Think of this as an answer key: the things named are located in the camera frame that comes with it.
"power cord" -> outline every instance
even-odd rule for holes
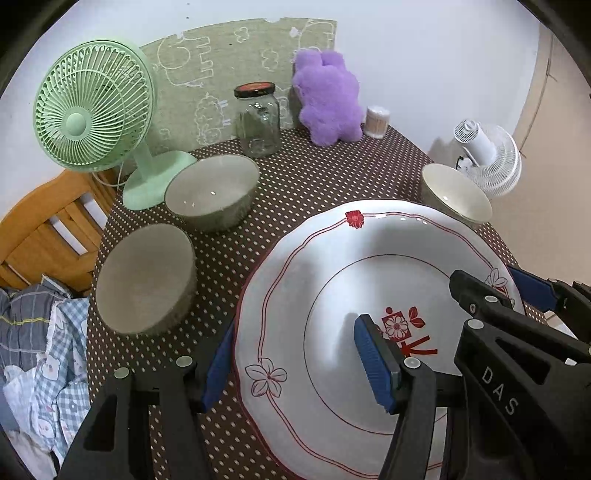
[[[102,183],[103,185],[106,185],[108,187],[117,187],[117,191],[119,191],[119,187],[125,185],[127,183],[127,180],[125,180],[123,183],[121,183],[121,172],[123,172],[123,165],[125,164],[125,160],[127,160],[127,158],[123,159],[123,162],[121,162],[121,165],[119,166],[119,175],[117,176],[117,183],[107,183],[105,181],[102,181],[95,172],[92,172],[92,176],[96,179],[96,181],[98,181],[99,183]]]

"glass jar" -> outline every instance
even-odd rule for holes
[[[271,82],[247,83],[234,89],[238,99],[236,134],[249,157],[265,157],[281,148],[279,103],[274,92]]]

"fan grille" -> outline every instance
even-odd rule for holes
[[[456,125],[454,136],[458,142],[467,144],[476,138],[479,128],[479,125],[474,120],[462,120]]]
[[[48,72],[35,102],[35,132],[62,166],[104,170],[143,139],[153,102],[149,70],[131,48],[89,42],[67,52]]]
[[[509,193],[521,177],[521,154],[513,138],[501,127],[483,126],[497,150],[495,161],[484,167],[469,167],[466,175],[489,197]]]

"brown tablecloth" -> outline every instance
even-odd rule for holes
[[[132,212],[121,196],[107,222],[93,275],[93,290],[102,264],[113,247],[134,230],[151,223],[173,223],[193,240],[197,257],[197,294],[188,318],[161,336],[125,336],[109,330],[97,314],[94,296],[88,321],[88,378],[91,401],[107,375],[119,367],[156,370],[180,355],[190,355],[221,316],[233,317],[243,283],[275,241],[303,220],[345,202],[362,199],[419,201],[420,173],[428,157],[390,128],[382,140],[364,137],[356,143],[315,147],[307,132],[282,133],[279,153],[257,160],[261,181],[248,217],[234,230],[217,235],[191,231],[164,206]],[[237,140],[192,152],[197,158],[241,154]],[[515,259],[490,225],[478,234],[508,264]],[[535,310],[528,313],[543,321]],[[156,478],[167,479],[161,442],[160,412],[151,415],[151,447]],[[213,469],[219,479],[293,478],[277,465],[257,439],[241,411],[233,374],[219,404],[201,418]]]

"fan base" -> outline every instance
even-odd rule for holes
[[[197,160],[187,152],[172,151],[153,158],[155,172],[143,177],[140,170],[133,172],[125,183],[123,205],[129,210],[143,210],[164,201],[168,184],[178,172]]]

